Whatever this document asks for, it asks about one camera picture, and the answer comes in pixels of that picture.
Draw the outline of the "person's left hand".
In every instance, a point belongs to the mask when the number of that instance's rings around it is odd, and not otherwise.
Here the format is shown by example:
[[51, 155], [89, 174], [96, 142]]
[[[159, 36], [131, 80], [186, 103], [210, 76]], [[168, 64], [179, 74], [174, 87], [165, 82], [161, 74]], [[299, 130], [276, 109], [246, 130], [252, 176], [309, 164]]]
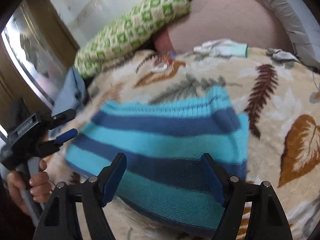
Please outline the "person's left hand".
[[[33, 196], [33, 200], [37, 203], [45, 203], [50, 198], [51, 185], [49, 183], [49, 176], [45, 169], [47, 163], [41, 159], [39, 162], [40, 172], [33, 175], [29, 180], [31, 186], [30, 192]], [[23, 213], [29, 215], [27, 205], [25, 204], [21, 195], [21, 190], [25, 190], [27, 186], [21, 178], [20, 174], [16, 171], [12, 171], [7, 176], [8, 190], [11, 200], [21, 209]]]

